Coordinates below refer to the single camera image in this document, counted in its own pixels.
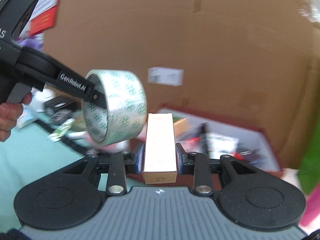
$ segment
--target metal bolt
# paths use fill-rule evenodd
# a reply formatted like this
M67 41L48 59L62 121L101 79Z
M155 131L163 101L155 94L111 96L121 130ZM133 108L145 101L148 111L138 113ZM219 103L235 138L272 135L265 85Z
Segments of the metal bolt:
M207 185L200 185L198 187L196 187L196 191L202 194L207 194L211 192L211 188Z
M108 188L110 193L119 194L124 191L124 188L120 185L113 185Z

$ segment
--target roll of tape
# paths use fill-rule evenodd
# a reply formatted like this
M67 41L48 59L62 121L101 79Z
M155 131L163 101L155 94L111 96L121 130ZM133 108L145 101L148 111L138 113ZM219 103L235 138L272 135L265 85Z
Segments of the roll of tape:
M146 121L147 102L143 86L129 71L91 70L87 76L105 95L107 108L82 101L87 131L98 146L136 138Z

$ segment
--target hand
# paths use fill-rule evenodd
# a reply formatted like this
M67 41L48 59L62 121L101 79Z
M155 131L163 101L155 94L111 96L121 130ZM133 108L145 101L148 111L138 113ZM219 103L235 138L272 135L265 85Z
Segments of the hand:
M22 104L29 105L31 103L32 94L27 94L21 101ZM22 104L2 103L0 105L0 141L6 141L11 130L16 126L17 119L22 115Z

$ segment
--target gray ribbed plate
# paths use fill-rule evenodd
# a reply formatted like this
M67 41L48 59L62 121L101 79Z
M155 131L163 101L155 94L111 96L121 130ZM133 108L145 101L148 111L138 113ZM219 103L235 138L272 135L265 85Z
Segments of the gray ribbed plate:
M87 222L61 231L23 227L32 240L299 240L306 235L292 227L258 232L228 220L213 200L192 195L186 187L133 187L109 198Z

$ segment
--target light blue table surface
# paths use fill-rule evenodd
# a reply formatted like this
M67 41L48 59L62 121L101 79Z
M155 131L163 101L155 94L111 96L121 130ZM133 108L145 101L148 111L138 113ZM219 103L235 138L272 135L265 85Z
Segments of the light blue table surface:
M16 193L25 185L60 169L83 156L62 142L47 139L49 133L35 123L12 130L11 137L0 142L0 232L21 225L13 209ZM101 176L105 190L107 175ZM127 179L128 187L142 183Z

